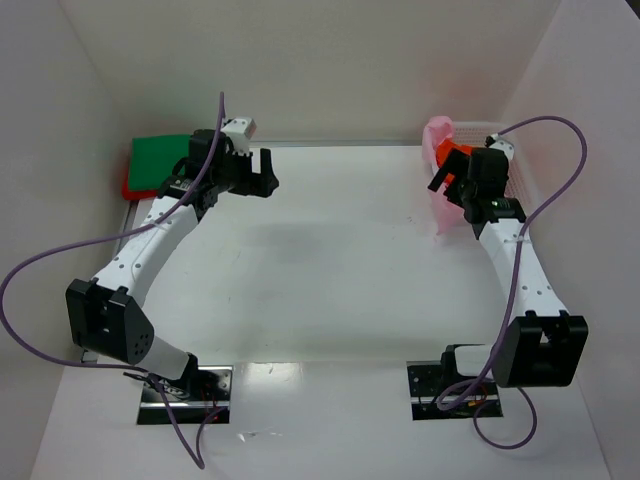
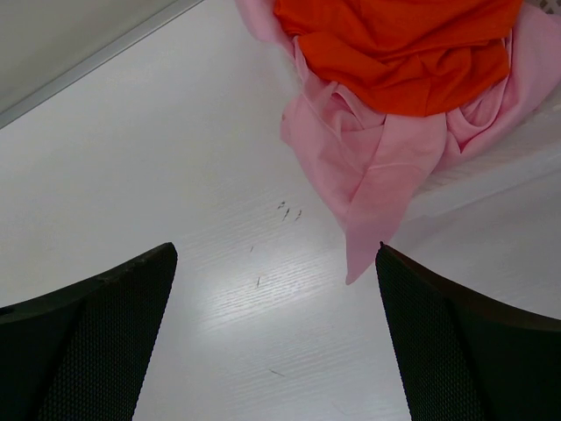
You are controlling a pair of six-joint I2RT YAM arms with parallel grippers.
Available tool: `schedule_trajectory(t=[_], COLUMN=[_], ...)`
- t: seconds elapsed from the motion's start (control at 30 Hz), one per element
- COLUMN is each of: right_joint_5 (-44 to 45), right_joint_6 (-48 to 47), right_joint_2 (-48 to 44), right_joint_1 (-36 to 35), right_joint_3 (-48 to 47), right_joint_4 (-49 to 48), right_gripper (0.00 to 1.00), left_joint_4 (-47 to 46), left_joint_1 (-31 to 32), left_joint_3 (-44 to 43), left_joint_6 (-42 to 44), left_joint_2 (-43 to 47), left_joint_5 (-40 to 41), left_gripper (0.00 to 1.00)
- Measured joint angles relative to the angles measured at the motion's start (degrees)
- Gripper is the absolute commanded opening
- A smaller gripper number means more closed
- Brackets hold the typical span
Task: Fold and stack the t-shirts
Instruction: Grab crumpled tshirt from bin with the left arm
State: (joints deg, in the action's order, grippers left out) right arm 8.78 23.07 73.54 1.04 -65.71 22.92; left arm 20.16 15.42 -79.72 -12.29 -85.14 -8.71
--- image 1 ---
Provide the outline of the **orange t shirt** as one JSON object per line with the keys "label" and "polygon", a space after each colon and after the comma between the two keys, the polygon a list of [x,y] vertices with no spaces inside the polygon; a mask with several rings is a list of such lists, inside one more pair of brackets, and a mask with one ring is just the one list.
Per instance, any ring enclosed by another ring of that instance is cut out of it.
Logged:
{"label": "orange t shirt", "polygon": [[437,174],[443,178],[445,185],[450,185],[467,173],[472,151],[472,146],[457,144],[450,138],[446,138],[436,147]]}

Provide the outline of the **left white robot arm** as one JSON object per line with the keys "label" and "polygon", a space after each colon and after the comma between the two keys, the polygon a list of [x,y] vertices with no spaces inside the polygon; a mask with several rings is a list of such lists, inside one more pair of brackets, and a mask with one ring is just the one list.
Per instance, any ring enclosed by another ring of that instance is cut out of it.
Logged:
{"label": "left white robot arm", "polygon": [[195,355],[160,338],[142,307],[161,268],[221,194],[267,198],[278,187],[270,150],[261,150],[260,170],[252,169],[255,129],[252,119],[236,117],[220,130],[191,135],[188,153],[161,185],[143,232],[92,279],[75,279],[67,288],[75,345],[156,375],[180,399],[211,398],[212,375],[200,370]]}

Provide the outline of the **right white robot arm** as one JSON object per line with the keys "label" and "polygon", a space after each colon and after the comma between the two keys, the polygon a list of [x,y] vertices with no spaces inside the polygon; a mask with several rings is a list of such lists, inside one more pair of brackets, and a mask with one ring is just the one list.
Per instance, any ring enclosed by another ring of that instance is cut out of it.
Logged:
{"label": "right white robot arm", "polygon": [[565,387],[575,375],[587,337],[586,320],[557,297],[523,231],[526,214],[506,195],[513,148],[449,144],[429,188],[464,211],[492,261],[511,306],[504,339],[496,348],[458,345],[458,371],[476,376],[483,367],[502,388]]}

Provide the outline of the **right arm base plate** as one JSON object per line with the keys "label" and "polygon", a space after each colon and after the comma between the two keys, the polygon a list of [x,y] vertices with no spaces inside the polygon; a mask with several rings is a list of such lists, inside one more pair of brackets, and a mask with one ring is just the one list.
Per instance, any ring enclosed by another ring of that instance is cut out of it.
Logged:
{"label": "right arm base plate", "polygon": [[409,362],[407,377],[414,421],[472,419],[476,413],[479,418],[503,416],[498,388],[493,381],[485,380],[461,405],[442,411],[436,405],[442,391],[473,376],[460,375],[456,367],[443,366],[441,361],[428,361]]}

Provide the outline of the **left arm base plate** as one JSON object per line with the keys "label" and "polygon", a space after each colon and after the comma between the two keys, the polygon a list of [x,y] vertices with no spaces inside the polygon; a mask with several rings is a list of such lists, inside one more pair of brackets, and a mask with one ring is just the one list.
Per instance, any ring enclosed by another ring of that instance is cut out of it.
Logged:
{"label": "left arm base plate", "polygon": [[[179,425],[201,424],[214,414],[211,423],[228,424],[231,409],[233,367],[200,366],[198,382],[187,387],[178,380],[159,379],[166,399]],[[142,386],[137,425],[169,425],[170,419],[162,396],[155,386],[145,380]]]}

